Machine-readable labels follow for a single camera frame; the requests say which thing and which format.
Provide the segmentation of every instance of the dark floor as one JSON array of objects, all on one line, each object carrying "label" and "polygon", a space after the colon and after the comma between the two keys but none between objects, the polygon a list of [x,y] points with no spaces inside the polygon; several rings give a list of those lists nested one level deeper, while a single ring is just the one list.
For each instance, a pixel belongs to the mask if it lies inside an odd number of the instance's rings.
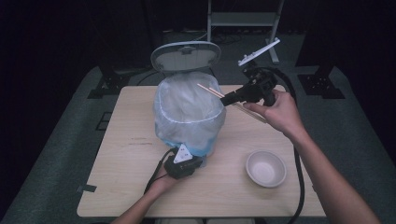
[{"label": "dark floor", "polygon": [[[192,40],[198,35],[170,33],[166,43]],[[220,85],[244,84],[247,79],[237,66],[244,54],[264,46],[264,35],[227,36],[219,43],[221,59],[212,70]],[[297,75],[312,74],[317,67],[295,67],[303,35],[280,35],[276,46],[280,64],[273,65],[268,53],[258,57],[261,66],[273,66],[286,74],[297,93],[298,106],[306,129],[346,177],[372,206],[383,223],[396,223],[396,170],[386,150],[365,117],[344,74],[337,68],[330,78],[346,99],[307,96]],[[129,85],[158,85],[161,75],[131,78]],[[93,223],[112,218],[83,218],[76,213],[81,193],[94,163],[105,131],[96,127],[111,112],[117,95],[88,99],[102,74],[95,67],[87,74],[64,111],[20,193],[1,223]],[[267,223],[286,223],[289,217],[267,217]],[[325,217],[300,217],[296,223],[328,223]]]}]

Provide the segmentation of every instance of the white bowl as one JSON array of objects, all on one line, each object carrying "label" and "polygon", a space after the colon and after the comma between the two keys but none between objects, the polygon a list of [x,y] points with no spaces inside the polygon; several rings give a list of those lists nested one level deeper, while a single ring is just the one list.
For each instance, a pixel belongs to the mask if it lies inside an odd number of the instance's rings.
[{"label": "white bowl", "polygon": [[250,178],[263,187],[277,187],[286,178],[285,162],[272,152],[251,153],[247,158],[246,167]]}]

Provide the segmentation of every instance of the plastic bag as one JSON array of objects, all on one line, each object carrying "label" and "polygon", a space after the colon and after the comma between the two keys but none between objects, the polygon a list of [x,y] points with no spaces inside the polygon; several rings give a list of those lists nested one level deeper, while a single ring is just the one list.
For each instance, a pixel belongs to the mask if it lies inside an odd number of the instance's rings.
[{"label": "plastic bag", "polygon": [[198,83],[220,91],[217,80],[208,74],[177,74],[158,86],[153,111],[155,133],[166,145],[184,144],[192,155],[202,157],[212,152],[226,109],[219,97]]}]

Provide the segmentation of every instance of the person's right hand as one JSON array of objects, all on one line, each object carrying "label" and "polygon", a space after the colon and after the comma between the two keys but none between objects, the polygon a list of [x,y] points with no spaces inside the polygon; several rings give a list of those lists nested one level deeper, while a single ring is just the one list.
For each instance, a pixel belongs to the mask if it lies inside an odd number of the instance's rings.
[{"label": "person's right hand", "polygon": [[290,137],[304,129],[294,99],[288,92],[273,90],[275,103],[272,106],[244,103],[244,107],[262,115],[278,131]]}]

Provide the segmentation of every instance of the power cord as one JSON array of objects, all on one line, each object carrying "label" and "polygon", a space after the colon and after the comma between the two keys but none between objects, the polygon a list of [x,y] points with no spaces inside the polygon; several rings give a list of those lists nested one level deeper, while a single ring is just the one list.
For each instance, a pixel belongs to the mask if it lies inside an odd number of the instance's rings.
[{"label": "power cord", "polygon": [[141,79],[136,83],[136,86],[140,86],[140,84],[141,84],[144,80],[146,80],[148,77],[151,77],[152,75],[155,75],[155,74],[157,74],[157,73],[159,73],[159,72],[155,71],[155,72],[152,72],[152,73],[146,75],[145,77],[141,78]]},{"label": "power cord", "polygon": [[[280,79],[282,79],[285,82],[286,86],[289,89],[290,95],[294,98],[294,101],[297,105],[296,92],[293,88],[293,85],[291,84],[290,79],[276,68],[271,68],[271,67],[262,67],[262,68],[271,71],[272,73],[277,75]],[[301,162],[300,162],[300,155],[295,147],[293,148],[293,150],[294,150],[294,160],[295,160],[296,169],[297,169],[297,176],[298,176],[298,180],[300,183],[300,200],[299,200],[297,209],[296,209],[294,215],[289,220],[288,224],[293,223],[301,214],[301,211],[303,210],[304,198],[305,198],[304,176],[303,176],[303,169],[301,167]]]},{"label": "power cord", "polygon": [[149,188],[151,187],[152,183],[154,183],[154,181],[156,181],[156,180],[158,180],[158,179],[160,179],[160,178],[163,178],[164,176],[167,175],[167,174],[166,174],[166,175],[162,175],[162,176],[160,176],[160,177],[156,177],[157,174],[158,174],[158,172],[159,172],[160,169],[161,169],[161,166],[163,166],[163,161],[165,160],[166,156],[167,156],[169,153],[171,153],[171,152],[173,152],[174,154],[177,154],[177,147],[174,147],[174,148],[169,149],[167,152],[165,152],[165,154],[163,155],[163,158],[162,158],[160,161],[158,161],[158,165],[157,165],[157,167],[155,168],[155,171],[154,171],[154,173],[152,174],[151,178],[149,179],[148,184],[146,185],[144,194],[146,194],[146,192],[149,190]]}]

